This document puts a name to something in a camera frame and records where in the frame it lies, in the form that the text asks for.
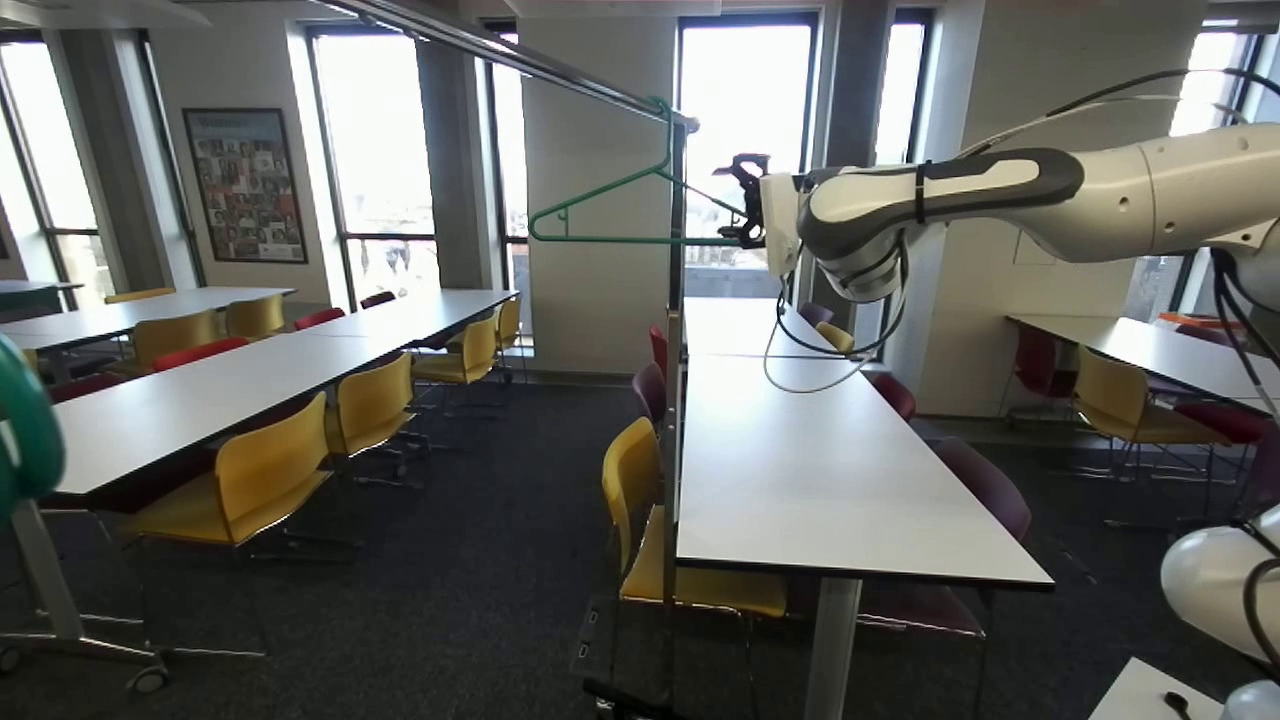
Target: wall column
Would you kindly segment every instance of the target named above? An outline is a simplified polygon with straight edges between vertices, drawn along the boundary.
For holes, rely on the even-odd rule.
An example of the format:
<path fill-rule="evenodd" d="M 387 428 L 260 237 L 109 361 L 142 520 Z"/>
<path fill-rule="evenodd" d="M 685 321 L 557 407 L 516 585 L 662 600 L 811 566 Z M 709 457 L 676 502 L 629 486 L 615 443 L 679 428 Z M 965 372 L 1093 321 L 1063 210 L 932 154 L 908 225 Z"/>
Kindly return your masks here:
<path fill-rule="evenodd" d="M 496 179 L 481 133 L 475 60 L 446 45 L 421 45 L 415 50 L 426 115 L 441 288 L 496 288 Z"/>

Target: table leg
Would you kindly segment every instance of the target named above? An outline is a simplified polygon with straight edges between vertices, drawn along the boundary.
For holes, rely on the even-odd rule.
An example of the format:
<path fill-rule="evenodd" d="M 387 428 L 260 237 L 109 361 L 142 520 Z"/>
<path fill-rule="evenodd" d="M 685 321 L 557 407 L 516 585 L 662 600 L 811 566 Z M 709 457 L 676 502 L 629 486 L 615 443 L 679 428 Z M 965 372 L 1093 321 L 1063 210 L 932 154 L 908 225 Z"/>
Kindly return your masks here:
<path fill-rule="evenodd" d="M 823 574 L 807 650 L 804 720 L 844 720 L 859 600 L 864 579 Z"/>
<path fill-rule="evenodd" d="M 74 607 L 73 585 L 62 574 L 62 563 L 51 547 L 51 536 L 44 527 L 35 498 L 12 502 L 12 536 L 21 544 L 41 607 L 47 613 L 47 632 L 0 632 L 0 639 L 44 639 L 44 645 L 67 645 L 67 649 L 89 649 L 109 655 L 158 661 L 150 649 L 112 645 L 83 632 L 83 614 Z"/>

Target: white surface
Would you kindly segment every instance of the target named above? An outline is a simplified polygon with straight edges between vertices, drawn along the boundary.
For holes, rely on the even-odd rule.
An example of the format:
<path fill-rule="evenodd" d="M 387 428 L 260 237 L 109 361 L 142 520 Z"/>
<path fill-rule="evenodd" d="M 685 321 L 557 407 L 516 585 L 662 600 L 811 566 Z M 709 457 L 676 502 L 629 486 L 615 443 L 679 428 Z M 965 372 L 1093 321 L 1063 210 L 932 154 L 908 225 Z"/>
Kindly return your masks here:
<path fill-rule="evenodd" d="M 498 296 L 412 296 L 54 403 L 67 443 L 67 473 L 54 490 L 89 497 L 270 403 L 315 390 L 409 339 L 443 330 Z"/>
<path fill-rule="evenodd" d="M 679 558 L 1053 585 L 844 361 L 692 357 Z"/>
<path fill-rule="evenodd" d="M 827 357 L 814 347 L 833 347 L 797 306 L 775 314 L 775 301 L 692 296 L 685 334 L 692 357 Z"/>
<path fill-rule="evenodd" d="M 1261 372 L 1261 384 L 1264 384 L 1264 396 L 1261 396 L 1226 343 L 1181 334 L 1162 323 L 1138 323 L 1127 314 L 1010 314 L 1010 321 L 1257 412 L 1266 412 L 1264 396 L 1280 403 L 1280 369 L 1264 357 L 1250 357 L 1250 369 Z"/>
<path fill-rule="evenodd" d="M 1213 696 L 1133 655 L 1088 720 L 1138 720 L 1138 714 L 1176 720 L 1176 710 L 1162 704 L 1162 690 L 1181 690 L 1189 699 L 1190 720 L 1215 720 L 1222 710 Z"/>
<path fill-rule="evenodd" d="M 83 311 L 0 323 L 0 330 L 25 351 L 47 351 L 47 347 L 62 347 L 62 343 L 120 334 L 120 330 L 135 326 L 139 321 L 211 311 L 211 306 L 228 306 L 238 301 L 283 296 L 283 293 L 289 288 L 190 288 L 190 293 L 147 296 L 147 301 L 133 301 L 133 303 L 103 303 L 103 306 L 83 306 Z"/>

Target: window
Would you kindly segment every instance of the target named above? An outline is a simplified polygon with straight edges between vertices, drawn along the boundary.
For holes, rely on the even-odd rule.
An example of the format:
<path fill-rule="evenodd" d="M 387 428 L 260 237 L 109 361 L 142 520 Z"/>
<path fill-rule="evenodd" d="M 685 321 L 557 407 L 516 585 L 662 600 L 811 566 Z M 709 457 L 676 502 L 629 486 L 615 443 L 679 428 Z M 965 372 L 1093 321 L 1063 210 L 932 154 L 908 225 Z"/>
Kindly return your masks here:
<path fill-rule="evenodd" d="M 21 182 L 35 206 L 35 231 L 47 253 L 47 267 L 54 280 L 78 282 L 74 303 L 101 303 L 116 293 L 109 257 L 101 243 L 101 225 L 93 210 L 83 163 L 74 150 L 74 135 L 67 124 L 67 102 L 58 97 L 51 54 L 44 38 L 4 38 L 0 45 L 4 70 L 4 124 L 12 148 L 4 154 L 14 160 Z"/>
<path fill-rule="evenodd" d="M 801 171 L 811 37 L 811 14 L 679 23 L 676 109 L 698 119 L 698 133 L 689 135 L 685 150 L 692 189 L 739 206 L 739 182 L 725 171 L 739 150 L 766 154 L 766 171 Z M 739 215 L 716 200 L 689 196 L 689 238 L 718 238 L 739 229 Z M 758 253 L 692 243 L 685 258 L 689 296 L 775 293 Z"/>
<path fill-rule="evenodd" d="M 516 23 L 491 21 L 509 45 L 520 45 Z M 496 176 L 496 231 L 503 258 L 503 288 L 520 293 L 520 343 L 531 339 L 531 293 L 528 293 L 528 154 L 523 154 L 523 77 L 498 65 L 481 65 L 481 91 L 489 99 L 489 141 Z"/>
<path fill-rule="evenodd" d="M 1274 119 L 1280 97 L 1222 68 L 1272 77 L 1274 78 L 1274 33 L 1257 33 L 1231 21 L 1213 21 L 1189 60 L 1181 99 L 1167 135 L 1207 133 L 1235 119 Z M 1213 257 L 1207 248 L 1181 258 L 1167 280 L 1167 303 L 1176 311 L 1215 311 L 1213 306 Z"/>
<path fill-rule="evenodd" d="M 877 163 L 916 160 L 929 33 L 929 13 L 898 13 L 890 21 L 879 82 Z"/>
<path fill-rule="evenodd" d="M 313 37 L 349 293 L 437 288 L 437 219 L 415 45 L 387 33 Z"/>
<path fill-rule="evenodd" d="M 929 13 L 898 13 L 887 37 L 883 97 L 877 163 L 908 163 L 919 128 L 919 91 L 929 60 Z M 804 171 L 804 128 L 811 87 L 811 14 L 758 14 L 758 21 L 685 21 L 679 23 L 679 112 L 698 119 L 689 135 L 689 182 L 716 200 L 739 203 L 727 168 L 734 150 L 762 150 L 766 171 Z M 739 215 L 716 200 L 689 200 L 685 231 L 716 238 Z M 689 296 L 770 296 L 758 253 L 739 248 L 689 248 Z"/>

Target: dark carpet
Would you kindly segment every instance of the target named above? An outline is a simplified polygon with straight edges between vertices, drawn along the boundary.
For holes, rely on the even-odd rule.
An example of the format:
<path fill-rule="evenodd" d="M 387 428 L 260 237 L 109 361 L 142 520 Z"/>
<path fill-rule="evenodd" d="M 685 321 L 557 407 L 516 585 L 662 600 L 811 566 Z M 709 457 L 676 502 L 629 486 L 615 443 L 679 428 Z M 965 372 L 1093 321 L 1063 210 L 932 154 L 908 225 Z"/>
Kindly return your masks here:
<path fill-rule="evenodd" d="M 298 516 L 302 531 L 365 539 L 353 558 L 302 547 L 294 563 L 253 563 L 214 547 L 128 544 L 112 520 L 51 520 L 83 607 L 147 614 L 158 645 L 269 649 L 269 661 L 175 655 L 169 688 L 135 696 L 128 680 L 139 663 L 26 650 L 0 677 L 0 714 L 572 720 L 590 714 L 579 667 L 643 690 L 667 677 L 676 714 L 801 714 L 804 620 L 739 622 L 604 600 L 612 554 L 595 473 L 632 414 L 624 384 L 446 390 L 443 412 L 415 419 L 415 430 L 451 443 L 415 453 L 421 490 L 353 485 L 387 469 L 354 461 Z M 986 425 L 945 430 L 969 435 L 1016 477 L 1036 512 L 1032 554 L 1054 592 L 997 592 L 986 639 L 859 632 L 847 714 L 1076 720 L 1127 655 L 1207 696 L 1257 677 L 1167 614 L 1154 587 L 1167 531 L 1099 527 L 1116 512 L 1176 520 L 1200 507 L 1197 485 L 1095 485 L 1072 469 L 1095 461 L 1076 443 Z M 30 622 L 4 536 L 0 626 Z"/>

